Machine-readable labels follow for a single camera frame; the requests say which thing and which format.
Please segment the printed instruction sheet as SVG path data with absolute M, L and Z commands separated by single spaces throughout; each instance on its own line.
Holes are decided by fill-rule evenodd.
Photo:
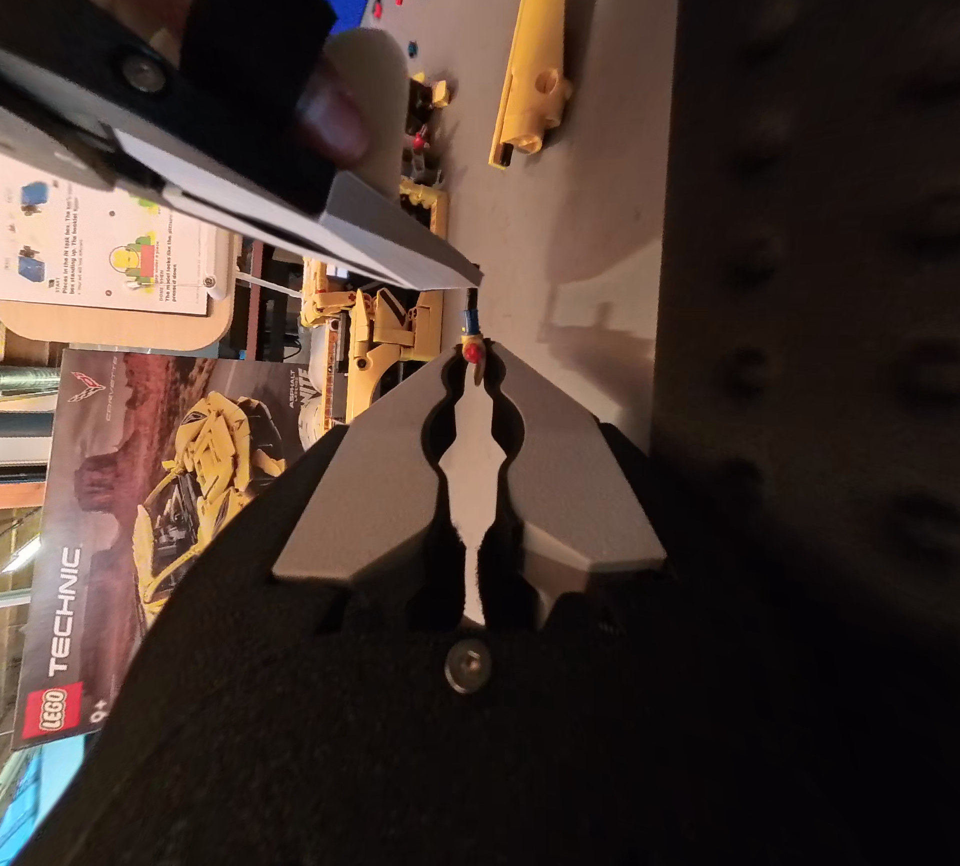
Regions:
M 204 317 L 230 257 L 213 225 L 2 157 L 2 300 Z

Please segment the yellow curved panel piece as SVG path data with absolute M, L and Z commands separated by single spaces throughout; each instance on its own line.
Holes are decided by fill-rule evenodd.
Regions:
M 567 0 L 520 0 L 488 164 L 508 169 L 516 153 L 539 152 L 572 95 L 565 72 Z

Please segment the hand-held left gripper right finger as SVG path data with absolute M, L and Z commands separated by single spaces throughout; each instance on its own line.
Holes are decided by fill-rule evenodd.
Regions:
M 662 572 L 666 550 L 586 407 L 503 344 L 484 387 L 504 453 L 484 536 L 489 627 L 541 627 L 557 602 Z

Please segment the toy car set box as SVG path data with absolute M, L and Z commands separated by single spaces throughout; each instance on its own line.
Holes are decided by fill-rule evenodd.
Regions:
M 70 349 L 12 748 L 84 735 L 222 529 L 303 454 L 306 367 Z

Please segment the yellow toy brick car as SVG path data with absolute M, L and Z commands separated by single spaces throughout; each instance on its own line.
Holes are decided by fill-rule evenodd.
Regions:
M 450 104 L 446 80 L 410 79 L 399 204 L 430 232 L 449 235 L 450 198 L 427 157 L 431 120 Z M 348 425 L 378 397 L 440 352 L 444 293 L 414 292 L 351 277 L 316 259 L 303 260 L 299 321 L 311 332 L 309 377 L 336 425 Z

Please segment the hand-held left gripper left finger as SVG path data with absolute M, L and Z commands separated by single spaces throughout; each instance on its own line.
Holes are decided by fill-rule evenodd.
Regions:
M 457 436 L 459 347 L 401 382 L 345 428 L 275 561 L 281 581 L 338 587 L 414 630 L 463 619 L 463 542 L 441 459 Z

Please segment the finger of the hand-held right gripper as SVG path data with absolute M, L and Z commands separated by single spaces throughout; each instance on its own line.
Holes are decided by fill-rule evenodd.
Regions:
M 443 288 L 443 264 L 424 256 L 433 236 L 387 200 L 346 200 L 317 220 L 282 209 L 268 224 L 202 200 L 180 200 L 178 210 L 304 259 L 411 290 Z
M 163 180 L 175 211 L 397 286 L 480 286 L 483 272 L 352 173 L 335 173 L 317 214 L 158 127 L 114 127 L 119 147 Z

